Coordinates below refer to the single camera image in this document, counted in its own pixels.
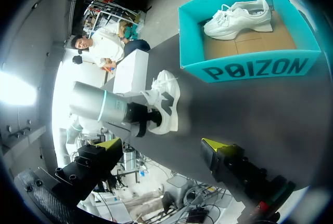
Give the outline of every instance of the teal shoe box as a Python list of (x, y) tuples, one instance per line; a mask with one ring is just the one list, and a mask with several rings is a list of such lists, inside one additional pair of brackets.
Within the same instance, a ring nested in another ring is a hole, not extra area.
[(181, 68), (205, 82), (305, 75), (321, 54), (310, 27), (289, 0), (266, 0), (283, 21), (296, 49), (249, 52), (205, 59), (199, 23), (210, 19), (222, 4), (256, 0), (192, 0), (178, 10)]

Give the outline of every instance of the cardboard box bottom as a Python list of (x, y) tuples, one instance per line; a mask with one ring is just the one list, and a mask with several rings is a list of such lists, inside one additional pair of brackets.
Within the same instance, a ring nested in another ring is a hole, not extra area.
[(210, 60), (258, 51), (296, 49), (290, 33), (276, 11), (272, 12), (271, 25), (272, 32), (243, 29), (235, 39), (230, 41), (208, 37), (202, 28), (205, 59)]

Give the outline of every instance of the dark table surface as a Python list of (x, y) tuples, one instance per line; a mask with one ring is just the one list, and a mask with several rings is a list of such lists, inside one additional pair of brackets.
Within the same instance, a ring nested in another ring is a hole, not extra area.
[[(238, 144), (249, 161), (268, 170), (269, 178), (282, 175), (298, 189), (310, 183), (328, 140), (332, 113), (325, 58), (319, 58), (306, 76), (209, 84), (180, 69), (175, 35), (149, 51), (146, 89), (162, 70), (172, 72), (180, 85), (178, 131), (147, 131), (143, 138), (128, 138), (136, 150), (185, 176), (222, 186), (200, 157), (201, 138), (206, 137)], [(112, 91), (112, 83), (105, 89)]]

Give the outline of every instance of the bright light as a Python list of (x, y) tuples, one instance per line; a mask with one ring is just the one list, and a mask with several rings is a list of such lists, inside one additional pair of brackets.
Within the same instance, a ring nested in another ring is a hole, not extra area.
[(36, 102), (36, 90), (19, 78), (0, 72), (0, 101), (19, 106)]

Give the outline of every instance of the white shirt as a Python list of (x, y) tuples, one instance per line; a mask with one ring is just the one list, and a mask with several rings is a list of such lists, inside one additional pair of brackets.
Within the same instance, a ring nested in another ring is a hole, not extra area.
[(106, 58), (115, 62), (124, 58), (125, 43), (118, 37), (118, 32), (119, 23), (112, 23), (98, 29), (92, 36), (93, 45), (89, 47), (89, 54), (99, 67), (106, 64)]

